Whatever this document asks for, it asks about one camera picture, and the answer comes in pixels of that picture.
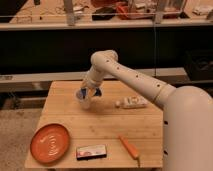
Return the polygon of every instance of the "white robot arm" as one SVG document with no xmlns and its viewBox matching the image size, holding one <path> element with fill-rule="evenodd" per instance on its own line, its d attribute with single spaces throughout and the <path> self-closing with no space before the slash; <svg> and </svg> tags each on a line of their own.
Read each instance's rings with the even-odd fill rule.
<svg viewBox="0 0 213 171">
<path fill-rule="evenodd" d="M 115 51 L 96 52 L 78 97 L 90 99 L 105 76 L 111 74 L 164 111 L 163 171 L 213 171 L 213 100 L 200 88 L 175 88 L 117 62 Z"/>
</svg>

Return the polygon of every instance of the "orange carrot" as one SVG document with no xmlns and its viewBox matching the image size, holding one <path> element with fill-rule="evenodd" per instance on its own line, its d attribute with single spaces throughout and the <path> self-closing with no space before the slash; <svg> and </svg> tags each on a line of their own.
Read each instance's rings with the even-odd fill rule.
<svg viewBox="0 0 213 171">
<path fill-rule="evenodd" d="M 138 160 L 140 157 L 140 154 L 138 150 L 135 148 L 134 145 L 130 144 L 127 139 L 125 139 L 123 136 L 118 136 L 118 138 L 121 140 L 122 144 L 126 148 L 126 150 L 129 152 L 129 154 L 132 156 L 134 160 Z"/>
</svg>

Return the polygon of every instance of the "small box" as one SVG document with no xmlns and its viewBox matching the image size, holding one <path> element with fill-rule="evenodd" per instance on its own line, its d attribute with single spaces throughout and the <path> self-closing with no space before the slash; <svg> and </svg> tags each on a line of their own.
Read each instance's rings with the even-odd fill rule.
<svg viewBox="0 0 213 171">
<path fill-rule="evenodd" d="M 103 157 L 107 157 L 107 150 L 105 145 L 79 147 L 76 150 L 77 160 L 89 160 Z"/>
</svg>

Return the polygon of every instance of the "floor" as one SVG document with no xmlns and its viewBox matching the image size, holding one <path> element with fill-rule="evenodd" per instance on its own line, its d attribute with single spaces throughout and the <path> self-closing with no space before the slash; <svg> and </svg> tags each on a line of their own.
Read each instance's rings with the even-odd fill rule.
<svg viewBox="0 0 213 171">
<path fill-rule="evenodd" d="M 44 98 L 39 100 L 23 98 L 19 101 L 18 109 L 14 109 L 17 108 L 13 103 L 14 99 L 4 101 L 0 110 L 0 171 L 34 171 L 24 168 L 24 162 L 44 101 Z M 119 171 L 129 170 L 132 169 L 119 169 Z M 115 171 L 115 169 L 106 169 L 106 171 Z"/>
</svg>

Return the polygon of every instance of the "white object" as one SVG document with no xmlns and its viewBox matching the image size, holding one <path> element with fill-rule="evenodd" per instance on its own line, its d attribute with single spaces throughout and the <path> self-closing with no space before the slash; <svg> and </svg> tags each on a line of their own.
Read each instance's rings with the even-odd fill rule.
<svg viewBox="0 0 213 171">
<path fill-rule="evenodd" d="M 135 3 L 135 7 L 136 7 L 137 9 L 145 8 L 145 7 L 146 7 L 146 3 L 144 3 L 144 2 Z"/>
<path fill-rule="evenodd" d="M 124 109 L 136 109 L 147 107 L 148 101 L 142 96 L 125 97 L 116 101 L 115 106 Z"/>
<path fill-rule="evenodd" d="M 83 11 L 84 10 L 84 6 L 82 5 L 75 5 L 73 7 L 73 10 L 76 12 L 76 11 Z"/>
<path fill-rule="evenodd" d="M 193 12 L 197 15 L 207 15 L 213 10 L 211 5 L 200 5 L 193 9 Z"/>
<path fill-rule="evenodd" d="M 115 51 L 92 55 L 85 84 L 99 87 L 110 73 L 164 110 L 163 171 L 213 170 L 213 100 L 200 88 L 175 88 L 117 63 Z"/>
</svg>

